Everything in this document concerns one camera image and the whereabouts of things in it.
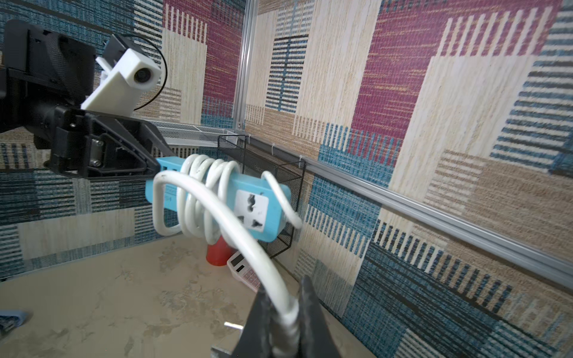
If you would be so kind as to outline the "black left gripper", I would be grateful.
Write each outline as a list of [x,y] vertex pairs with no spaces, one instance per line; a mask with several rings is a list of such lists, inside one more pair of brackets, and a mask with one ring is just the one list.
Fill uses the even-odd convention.
[[50,170],[90,180],[146,179],[160,164],[152,149],[175,153],[151,122],[87,112],[62,104],[44,108],[44,134],[50,145]]

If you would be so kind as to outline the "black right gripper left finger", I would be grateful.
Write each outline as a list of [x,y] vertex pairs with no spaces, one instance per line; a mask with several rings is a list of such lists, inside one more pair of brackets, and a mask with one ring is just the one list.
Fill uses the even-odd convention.
[[272,303],[267,291],[261,287],[255,296],[241,337],[232,351],[231,357],[271,357],[271,317]]

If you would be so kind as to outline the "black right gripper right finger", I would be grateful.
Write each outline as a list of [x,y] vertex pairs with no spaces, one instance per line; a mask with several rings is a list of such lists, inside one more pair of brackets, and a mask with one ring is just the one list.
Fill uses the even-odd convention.
[[340,352],[328,329],[322,305],[309,276],[300,281],[298,297],[300,343],[298,357],[338,357]]

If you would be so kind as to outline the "teal power strip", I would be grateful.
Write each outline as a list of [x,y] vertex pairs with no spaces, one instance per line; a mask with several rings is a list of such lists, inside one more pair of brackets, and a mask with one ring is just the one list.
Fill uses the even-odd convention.
[[[257,178],[241,173],[236,161],[197,154],[186,159],[159,158],[158,162],[162,172],[179,172],[204,184],[256,240],[271,243],[288,223],[302,227],[301,217],[291,205],[291,190],[269,171]],[[178,223],[168,229],[169,235],[199,237],[211,245],[221,236],[222,229],[204,205],[173,184],[164,187],[164,208],[177,213]]]

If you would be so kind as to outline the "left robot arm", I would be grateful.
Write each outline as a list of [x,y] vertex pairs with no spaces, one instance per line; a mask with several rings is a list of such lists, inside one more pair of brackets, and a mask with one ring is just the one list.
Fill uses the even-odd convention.
[[88,180],[149,179],[153,157],[170,148],[152,123],[134,117],[159,66],[128,37],[113,34],[102,55],[94,47],[18,19],[4,27],[1,131],[24,127],[46,168]]

